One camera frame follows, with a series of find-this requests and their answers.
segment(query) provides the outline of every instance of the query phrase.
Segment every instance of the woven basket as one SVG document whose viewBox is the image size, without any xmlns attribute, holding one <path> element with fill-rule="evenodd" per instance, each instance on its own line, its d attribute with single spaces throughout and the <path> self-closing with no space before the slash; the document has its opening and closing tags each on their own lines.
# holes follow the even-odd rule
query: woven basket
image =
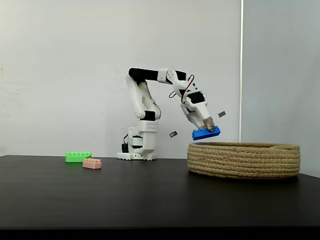
<svg viewBox="0 0 320 240">
<path fill-rule="evenodd" d="M 203 142 L 190 144 L 191 172 L 235 179 L 283 179 L 298 175 L 300 146 L 292 144 Z"/>
</svg>

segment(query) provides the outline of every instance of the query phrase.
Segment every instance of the robotic arm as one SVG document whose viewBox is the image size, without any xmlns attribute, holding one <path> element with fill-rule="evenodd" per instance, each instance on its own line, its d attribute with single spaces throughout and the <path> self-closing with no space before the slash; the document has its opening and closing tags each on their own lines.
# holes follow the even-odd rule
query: robotic arm
<svg viewBox="0 0 320 240">
<path fill-rule="evenodd" d="M 136 127 L 130 127 L 128 142 L 123 140 L 122 152 L 117 154 L 118 159 L 155 160 L 156 132 L 161 111 L 152 98 L 146 80 L 158 81 L 172 85 L 175 95 L 181 98 L 180 107 L 186 118 L 198 129 L 214 131 L 215 124 L 207 110 L 206 95 L 196 87 L 194 76 L 187 80 L 187 74 L 182 71 L 161 68 L 159 71 L 131 68 L 125 77 L 127 82 L 135 116 L 139 119 Z"/>
</svg>

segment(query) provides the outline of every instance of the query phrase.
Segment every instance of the pink lego brick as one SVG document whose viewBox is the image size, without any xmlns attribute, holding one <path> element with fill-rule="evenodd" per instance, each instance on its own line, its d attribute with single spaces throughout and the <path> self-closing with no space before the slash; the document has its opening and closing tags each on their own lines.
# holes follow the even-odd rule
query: pink lego brick
<svg viewBox="0 0 320 240">
<path fill-rule="evenodd" d="M 85 158 L 82 167 L 88 169 L 100 169 L 102 166 L 102 162 L 100 159 L 93 159 L 93 158 Z"/>
</svg>

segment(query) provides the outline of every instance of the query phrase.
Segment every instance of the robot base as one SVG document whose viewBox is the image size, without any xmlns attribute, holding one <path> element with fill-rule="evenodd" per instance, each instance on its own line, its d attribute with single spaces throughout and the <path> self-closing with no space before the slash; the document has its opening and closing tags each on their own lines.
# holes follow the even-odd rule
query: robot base
<svg viewBox="0 0 320 240">
<path fill-rule="evenodd" d="M 154 161 L 157 160 L 157 154 L 156 153 L 150 153 L 150 154 L 140 154 L 140 153 L 134 153 L 134 152 L 118 152 L 116 154 L 117 159 L 121 160 L 146 160 L 146 161 Z"/>
</svg>

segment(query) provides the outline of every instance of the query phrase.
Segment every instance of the green lego brick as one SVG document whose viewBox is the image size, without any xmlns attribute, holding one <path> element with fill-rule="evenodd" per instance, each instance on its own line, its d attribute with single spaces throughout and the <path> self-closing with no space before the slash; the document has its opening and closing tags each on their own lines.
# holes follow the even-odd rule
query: green lego brick
<svg viewBox="0 0 320 240">
<path fill-rule="evenodd" d="M 85 159 L 91 158 L 91 152 L 67 152 L 65 154 L 66 163 L 82 163 Z"/>
</svg>

